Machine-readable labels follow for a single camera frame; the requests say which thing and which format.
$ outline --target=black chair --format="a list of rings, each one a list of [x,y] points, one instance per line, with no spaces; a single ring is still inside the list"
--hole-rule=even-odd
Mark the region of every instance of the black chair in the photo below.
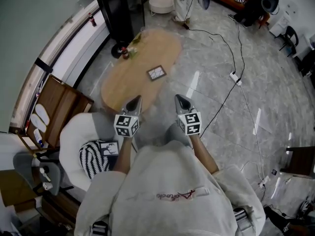
[[[291,40],[291,38],[293,36],[296,39],[295,44]],[[291,52],[289,53],[289,55],[287,57],[289,57],[291,54],[296,54],[295,47],[299,44],[299,39],[297,37],[297,34],[296,34],[295,30],[291,26],[288,26],[286,28],[286,31],[285,31],[284,35],[280,34],[277,37],[281,37],[284,40],[284,45],[280,48],[279,51],[281,51],[285,46],[289,46],[291,48]]]

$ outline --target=white slipper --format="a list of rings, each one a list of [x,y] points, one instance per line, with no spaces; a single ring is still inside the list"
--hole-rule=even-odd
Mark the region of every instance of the white slipper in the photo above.
[[[49,116],[46,112],[46,109],[44,108],[43,105],[41,104],[36,104],[35,106],[35,112],[37,115],[42,119],[42,121],[45,123],[47,126],[49,124]]]
[[[41,132],[45,133],[46,132],[46,125],[43,123],[41,118],[37,114],[31,114],[31,122],[33,125],[38,128]]]

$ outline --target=marble floor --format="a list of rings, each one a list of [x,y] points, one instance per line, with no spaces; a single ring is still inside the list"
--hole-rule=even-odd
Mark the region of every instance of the marble floor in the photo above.
[[[236,74],[243,69],[238,28],[228,18],[233,13],[228,8],[211,2],[207,11],[194,1],[189,27],[221,34],[230,45],[236,63]],[[228,92],[233,87],[229,73],[233,70],[231,52],[220,36],[189,31],[171,21],[171,14],[154,15],[145,4],[147,28],[164,28],[177,35],[182,42],[182,52],[150,109],[144,113],[141,128],[135,139],[138,147],[161,144],[161,137],[176,118],[174,95],[188,95],[195,101],[202,115],[203,129],[214,117]],[[279,51],[280,39],[274,39],[266,26],[245,29],[239,26],[239,38],[245,70],[242,89],[248,101],[257,130],[246,105],[242,89],[236,86],[223,108],[206,129],[202,141],[220,167],[236,164],[256,190],[260,199],[263,189],[258,188],[259,174],[270,177],[262,203],[294,216],[307,196],[314,197],[315,180],[280,174],[287,162],[287,146],[313,146],[315,90],[308,78],[302,78],[287,50]],[[115,42],[110,40],[100,51],[78,89],[94,101],[93,111],[103,111],[100,86],[116,62],[110,55]],[[275,169],[277,175],[271,174]],[[267,220],[262,236],[281,235]]]

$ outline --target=bottle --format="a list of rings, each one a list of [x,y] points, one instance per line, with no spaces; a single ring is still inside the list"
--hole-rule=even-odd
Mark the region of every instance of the bottle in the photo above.
[[[96,26],[96,22],[95,22],[94,17],[93,17],[93,15],[91,13],[89,13],[89,20],[92,23],[92,25],[95,27]]]
[[[128,50],[126,49],[126,47],[122,47],[122,55],[123,55],[124,59],[129,58],[129,53],[128,53]]]
[[[41,148],[44,147],[43,138],[41,137],[38,128],[34,130],[34,135],[35,135],[35,139],[36,139],[37,143],[40,144],[40,147]]]

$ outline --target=black speaker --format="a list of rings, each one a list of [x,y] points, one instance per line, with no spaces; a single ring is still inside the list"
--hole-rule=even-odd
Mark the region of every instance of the black speaker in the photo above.
[[[112,49],[114,57],[121,54],[145,26],[143,0],[97,0],[111,37],[117,41]]]

